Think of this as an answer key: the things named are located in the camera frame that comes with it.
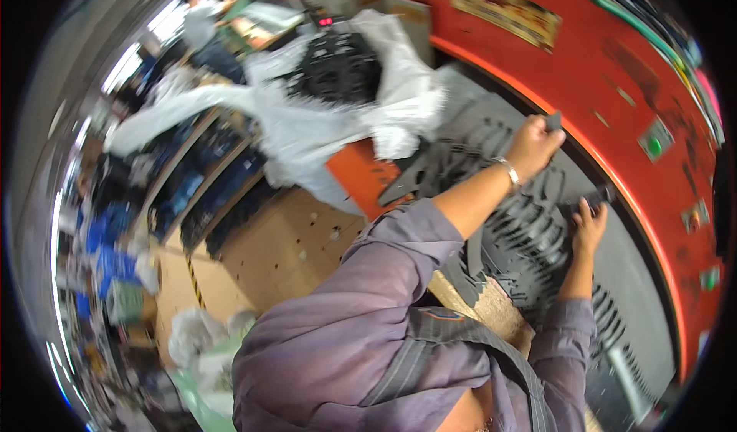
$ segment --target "white shirt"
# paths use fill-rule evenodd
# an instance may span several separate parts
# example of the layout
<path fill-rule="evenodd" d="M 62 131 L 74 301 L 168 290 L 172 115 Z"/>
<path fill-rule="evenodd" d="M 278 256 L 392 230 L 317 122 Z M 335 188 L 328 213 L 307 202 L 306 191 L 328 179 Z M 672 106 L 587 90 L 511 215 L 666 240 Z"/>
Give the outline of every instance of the white shirt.
<path fill-rule="evenodd" d="M 215 37 L 217 14 L 223 10 L 223 3 L 218 0 L 205 0 L 184 15 L 184 41 L 189 47 L 198 51 Z"/>

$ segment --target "red machine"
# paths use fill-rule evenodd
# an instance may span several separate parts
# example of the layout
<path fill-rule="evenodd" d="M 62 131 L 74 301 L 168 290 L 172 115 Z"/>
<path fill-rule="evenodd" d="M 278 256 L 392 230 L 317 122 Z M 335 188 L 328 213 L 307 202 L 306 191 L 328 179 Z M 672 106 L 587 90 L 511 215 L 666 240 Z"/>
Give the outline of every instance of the red machine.
<path fill-rule="evenodd" d="M 499 25 L 498 15 L 491 16 L 496 23 L 478 16 L 483 4 L 473 14 L 459 0 L 412 1 L 431 7 L 433 47 L 540 112 L 562 111 L 569 137 L 618 189 L 649 243 L 643 255 L 655 259 L 667 284 L 683 382 L 714 322 L 724 273 L 710 221 L 718 143 L 689 78 L 636 26 L 592 0 L 527 0 L 543 15 L 543 35 L 527 40 Z M 525 11 L 514 0 L 483 1 Z M 374 164 L 370 145 L 355 143 L 328 166 L 373 218 L 386 209 L 376 197 L 396 171 Z"/>

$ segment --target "apron strap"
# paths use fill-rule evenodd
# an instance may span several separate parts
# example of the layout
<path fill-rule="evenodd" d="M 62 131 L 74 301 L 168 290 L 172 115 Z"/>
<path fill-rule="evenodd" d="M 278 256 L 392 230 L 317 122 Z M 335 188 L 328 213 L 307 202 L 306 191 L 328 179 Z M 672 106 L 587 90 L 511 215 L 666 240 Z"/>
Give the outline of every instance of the apron strap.
<path fill-rule="evenodd" d="M 457 341 L 483 345 L 489 356 L 499 363 L 504 375 L 527 393 L 532 432 L 555 430 L 550 423 L 542 384 L 530 363 L 480 322 L 447 308 L 409 309 L 407 335 L 402 347 L 359 406 L 372 406 L 411 394 L 425 372 L 433 347 Z"/>
<path fill-rule="evenodd" d="M 359 406 L 372 406 L 409 395 L 425 372 L 435 345 L 430 341 L 406 338 L 384 376 Z"/>

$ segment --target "sleeve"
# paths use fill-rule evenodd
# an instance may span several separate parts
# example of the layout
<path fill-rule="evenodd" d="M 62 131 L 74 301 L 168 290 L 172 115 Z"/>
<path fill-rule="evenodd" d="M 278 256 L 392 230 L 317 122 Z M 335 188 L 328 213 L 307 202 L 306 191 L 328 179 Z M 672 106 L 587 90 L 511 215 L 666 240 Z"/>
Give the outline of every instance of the sleeve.
<path fill-rule="evenodd" d="M 388 307 L 409 306 L 425 292 L 433 271 L 463 244 L 456 227 L 430 199 L 422 198 L 379 216 L 364 229 L 316 293 L 379 294 Z"/>
<path fill-rule="evenodd" d="M 595 334 L 591 300 L 577 298 L 556 301 L 532 340 L 529 362 L 559 430 L 585 430 L 586 370 Z"/>

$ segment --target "hand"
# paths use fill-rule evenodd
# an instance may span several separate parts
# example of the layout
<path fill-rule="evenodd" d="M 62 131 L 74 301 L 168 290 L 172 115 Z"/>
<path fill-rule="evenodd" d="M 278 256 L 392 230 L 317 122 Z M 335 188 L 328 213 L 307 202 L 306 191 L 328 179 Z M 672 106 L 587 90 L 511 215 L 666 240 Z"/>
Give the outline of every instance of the hand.
<path fill-rule="evenodd" d="M 556 130 L 548 133 L 545 130 L 545 118 L 542 115 L 530 115 L 517 130 L 514 141 L 505 158 L 517 171 L 520 184 L 524 185 L 550 161 L 553 153 L 565 141 L 565 132 Z"/>
<path fill-rule="evenodd" d="M 580 213 L 573 215 L 573 222 L 578 226 L 578 231 L 573 237 L 573 255 L 593 256 L 596 247 L 601 241 L 604 230 L 606 230 L 606 205 L 602 202 L 596 207 L 596 215 L 591 216 L 586 199 L 581 197 L 578 203 Z"/>

